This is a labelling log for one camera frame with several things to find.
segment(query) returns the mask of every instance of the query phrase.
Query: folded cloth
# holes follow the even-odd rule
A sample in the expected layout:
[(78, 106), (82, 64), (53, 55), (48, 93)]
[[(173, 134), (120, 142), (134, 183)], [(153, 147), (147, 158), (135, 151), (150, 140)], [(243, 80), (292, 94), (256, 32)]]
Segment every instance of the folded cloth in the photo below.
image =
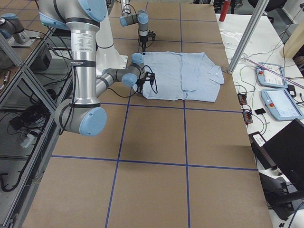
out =
[(215, 102), (224, 77), (219, 66), (205, 53), (146, 52), (144, 57), (155, 73), (158, 93), (143, 85), (147, 99), (198, 100)]

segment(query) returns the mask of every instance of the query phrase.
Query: office chair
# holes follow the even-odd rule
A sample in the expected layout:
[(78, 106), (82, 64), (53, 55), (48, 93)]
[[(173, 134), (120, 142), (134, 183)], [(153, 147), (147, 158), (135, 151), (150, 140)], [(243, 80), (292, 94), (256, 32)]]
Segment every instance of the office chair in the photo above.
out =
[[(257, 6), (258, 0), (248, 0), (249, 4), (252, 5), (254, 8)], [(283, 8), (287, 0), (270, 0), (269, 3), (266, 6), (265, 12), (273, 11), (277, 8)], [(273, 23), (275, 21), (275, 18), (268, 17), (270, 22)]]

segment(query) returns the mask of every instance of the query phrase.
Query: red cylinder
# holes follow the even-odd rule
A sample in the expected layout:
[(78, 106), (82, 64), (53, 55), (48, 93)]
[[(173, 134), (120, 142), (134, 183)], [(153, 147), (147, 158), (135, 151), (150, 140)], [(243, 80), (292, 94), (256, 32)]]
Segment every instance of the red cylinder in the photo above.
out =
[(225, 20), (225, 17), (228, 13), (230, 3), (231, 3), (230, 0), (225, 0), (222, 12), (220, 13), (219, 21), (224, 21)]

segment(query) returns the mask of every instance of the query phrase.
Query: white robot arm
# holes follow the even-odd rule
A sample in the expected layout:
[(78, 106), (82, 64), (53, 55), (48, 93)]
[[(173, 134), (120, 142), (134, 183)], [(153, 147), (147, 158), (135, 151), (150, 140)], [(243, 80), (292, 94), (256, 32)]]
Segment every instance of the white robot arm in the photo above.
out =
[(105, 0), (40, 0), (39, 3), (43, 24), (71, 30), (73, 97), (58, 106), (55, 121), (63, 130), (95, 136), (107, 119), (97, 97), (116, 81), (132, 87), (139, 78), (144, 78), (143, 56), (133, 54), (132, 63), (126, 69), (105, 70), (96, 83), (95, 35), (99, 23), (107, 17)]

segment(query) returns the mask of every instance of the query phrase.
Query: table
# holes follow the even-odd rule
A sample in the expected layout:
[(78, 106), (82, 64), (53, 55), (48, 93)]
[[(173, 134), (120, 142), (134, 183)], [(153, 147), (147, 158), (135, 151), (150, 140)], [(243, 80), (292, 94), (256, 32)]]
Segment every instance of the table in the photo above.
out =
[[(205, 51), (228, 66), (212, 6), (132, 4), (156, 32), (148, 50)], [(110, 14), (114, 43), (130, 56), (138, 27), (122, 28), (119, 9)], [(272, 227), (233, 79), (224, 77), (215, 103), (103, 93), (105, 129), (59, 138), (23, 228)]]
[[(249, 22), (250, 16), (249, 15), (227, 15), (224, 22), (219, 22), (218, 26), (221, 30), (223, 43), (226, 46), (226, 54), (228, 58), (232, 58), (234, 54), (234, 49), (238, 45), (239, 38), (242, 35), (242, 33), (245, 30), (245, 27), (247, 23)], [(278, 44), (279, 48), (270, 53), (268, 52), (276, 47)], [(249, 44), (247, 45), (245, 49), (245, 54), (248, 56), (251, 56), (252, 54), (256, 53), (265, 53), (265, 54), (259, 54), (259, 55), (253, 55), (250, 57), (251, 60), (255, 62), (265, 62), (267, 61), (270, 54), (272, 54), (269, 59), (268, 63), (275, 63), (275, 64), (281, 64), (284, 65), (284, 58), (280, 55), (280, 50), (283, 48), (283, 44), (277, 35), (275, 29), (271, 25), (269, 19), (266, 16), (262, 16), (260, 22), (258, 23), (256, 30), (254, 31)], [(287, 66), (285, 68), (285, 75), (286, 77), (302, 77), (302, 74), (300, 73), (299, 69), (295, 65), (294, 61), (292, 59), (286, 59), (285, 65)], [(255, 84), (256, 83), (256, 73), (254, 67), (245, 67), (245, 66), (253, 66), (253, 64), (250, 64), (247, 61), (240, 61), (237, 65), (235, 71), (233, 72), (233, 79), (236, 81), (236, 85), (238, 83), (242, 86), (244, 86), (248, 91), (253, 91), (253, 87), (249, 84), (246, 84), (241, 81), (241, 75), (242, 80), (250, 83)], [(303, 79), (296, 79), (296, 82), (300, 83), (301, 85), (304, 85)], [(275, 121), (274, 118), (269, 114), (268, 110), (264, 106), (264, 102), (262, 101), (260, 97), (260, 90), (266, 89), (267, 87), (261, 87), (258, 84), (256, 84), (256, 89), (254, 94), (248, 93), (247, 95), (247, 101), (248, 104), (252, 107), (253, 110), (258, 108), (264, 108), (266, 110), (266, 114), (264, 114), (267, 124), (267, 130), (263, 137), (266, 140), (269, 140), (274, 136), (277, 132), (279, 132), (281, 129), (283, 129), (287, 124), (290, 123), (290, 121), (282, 121), (278, 122)], [(302, 89), (296, 87), (296, 92), (298, 96), (296, 97), (297, 100), (300, 100), (299, 94), (300, 92), (304, 92)], [(253, 124), (250, 124), (247, 128), (248, 134), (261, 131), (262, 130), (262, 123), (253, 116)], [(272, 171), (265, 171), (262, 165), (259, 163), (258, 168), (260, 169), (260, 172), (263, 174), (266, 174), (268, 176), (271, 176), (273, 178), (277, 178), (278, 176), (274, 175)], [(285, 223), (285, 225), (288, 226), (289, 221), (285, 222), (279, 219), (279, 217), (270, 210), (271, 219), (273, 222), (274, 227), (277, 227), (280, 223)], [(299, 211), (293, 221), (293, 228), (300, 228), (304, 224), (304, 211)]]

